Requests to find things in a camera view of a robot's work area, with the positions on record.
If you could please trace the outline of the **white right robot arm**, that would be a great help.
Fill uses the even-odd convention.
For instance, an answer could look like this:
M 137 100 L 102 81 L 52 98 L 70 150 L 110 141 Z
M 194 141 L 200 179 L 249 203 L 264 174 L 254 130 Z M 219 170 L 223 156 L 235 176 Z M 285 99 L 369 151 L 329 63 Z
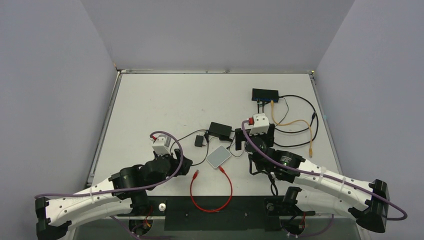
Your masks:
M 274 149 L 273 127 L 270 123 L 255 123 L 251 129 L 237 128 L 235 148 L 240 150 L 244 145 L 249 163 L 255 166 L 257 174 L 315 189 L 304 193 L 302 199 L 295 194 L 285 196 L 282 207 L 287 213 L 327 212 L 351 218 L 371 232 L 386 232 L 390 201 L 386 182 L 349 178 L 296 153 Z

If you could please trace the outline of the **black ribbed network switch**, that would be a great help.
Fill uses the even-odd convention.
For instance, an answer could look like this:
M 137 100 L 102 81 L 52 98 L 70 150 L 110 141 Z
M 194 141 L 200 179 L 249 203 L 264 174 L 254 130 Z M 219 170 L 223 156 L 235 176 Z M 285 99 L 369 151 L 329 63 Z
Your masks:
M 278 102 L 280 99 L 279 91 L 272 89 L 253 88 L 251 100 L 255 102 Z

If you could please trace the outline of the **small black wall adapter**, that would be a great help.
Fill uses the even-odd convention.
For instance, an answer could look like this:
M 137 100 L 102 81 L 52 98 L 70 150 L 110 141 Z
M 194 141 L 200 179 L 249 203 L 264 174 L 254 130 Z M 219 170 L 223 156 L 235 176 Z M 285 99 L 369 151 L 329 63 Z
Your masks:
M 199 148 L 203 147 L 204 146 L 203 142 L 204 142 L 204 136 L 203 135 L 196 135 L 195 136 L 195 140 L 194 140 L 194 146 L 195 147 L 199 147 Z

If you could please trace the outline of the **white square network box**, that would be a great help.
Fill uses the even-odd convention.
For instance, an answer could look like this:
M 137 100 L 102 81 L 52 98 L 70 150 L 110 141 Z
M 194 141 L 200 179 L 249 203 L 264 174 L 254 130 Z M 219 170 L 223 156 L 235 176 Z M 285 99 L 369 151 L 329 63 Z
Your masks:
M 206 161 L 212 168 L 217 169 L 231 156 L 232 154 L 230 151 L 225 146 L 220 145 L 213 152 L 207 155 Z

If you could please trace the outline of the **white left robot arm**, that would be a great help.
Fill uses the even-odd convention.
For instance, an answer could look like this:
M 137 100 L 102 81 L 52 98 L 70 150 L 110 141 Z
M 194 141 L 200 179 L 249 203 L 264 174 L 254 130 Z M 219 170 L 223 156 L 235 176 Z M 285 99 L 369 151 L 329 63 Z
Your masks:
M 147 192 L 168 178 L 187 175 L 192 165 L 180 149 L 164 155 L 155 153 L 153 160 L 125 167 L 78 193 L 37 197 L 36 236 L 39 240 L 58 240 L 69 230 L 97 219 L 143 215 L 153 204 Z

